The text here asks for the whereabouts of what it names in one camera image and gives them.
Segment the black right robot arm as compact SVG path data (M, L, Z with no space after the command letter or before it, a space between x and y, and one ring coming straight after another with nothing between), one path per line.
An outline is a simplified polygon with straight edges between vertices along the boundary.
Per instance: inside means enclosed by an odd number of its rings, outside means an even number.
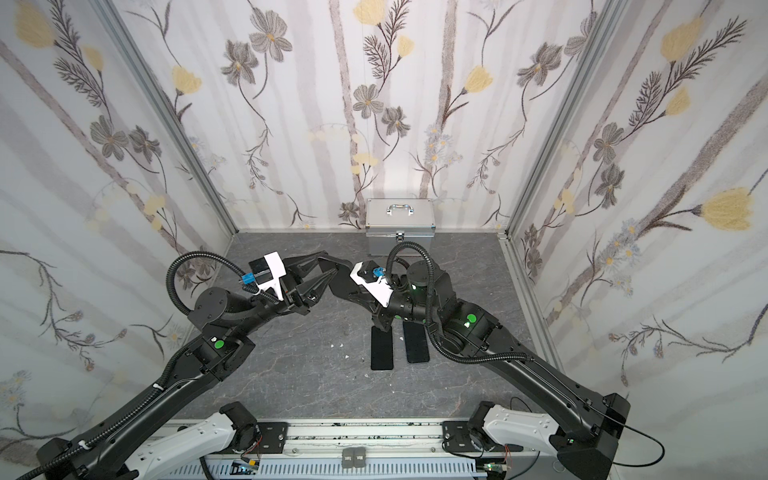
M600 394L557 370L493 314L458 297L449 274L426 261L398 278L373 261L359 262L343 277L377 321L422 325L441 355L491 370L541 407L556 424L544 443L567 471L579 479L609 476L630 412L625 397Z

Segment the blue phone black screen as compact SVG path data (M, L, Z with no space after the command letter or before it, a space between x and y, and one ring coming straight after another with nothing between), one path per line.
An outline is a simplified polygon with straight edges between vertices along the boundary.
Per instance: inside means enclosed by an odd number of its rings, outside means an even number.
M429 341L422 324L404 322L403 338L408 363L421 364L430 361Z

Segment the black phone with pink edge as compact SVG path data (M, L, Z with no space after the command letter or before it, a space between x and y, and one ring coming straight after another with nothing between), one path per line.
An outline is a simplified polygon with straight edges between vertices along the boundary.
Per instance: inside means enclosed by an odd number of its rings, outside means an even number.
M371 328L370 367L373 371L394 368L393 335L391 331Z

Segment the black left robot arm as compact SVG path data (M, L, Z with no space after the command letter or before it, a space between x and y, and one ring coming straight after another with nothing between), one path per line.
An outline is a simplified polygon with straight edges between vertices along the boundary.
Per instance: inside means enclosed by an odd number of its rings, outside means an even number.
M239 276L243 295L211 287L188 307L176 274L196 259L219 263ZM271 320L306 315L333 287L349 278L351 265L320 251L286 260L273 252L244 271L222 255L191 251L169 266L165 286L174 306L198 329L140 394L97 426L70 440L54 438L37 452L39 466L26 479L137 479L132 455L168 420L239 369L255 348L250 334Z

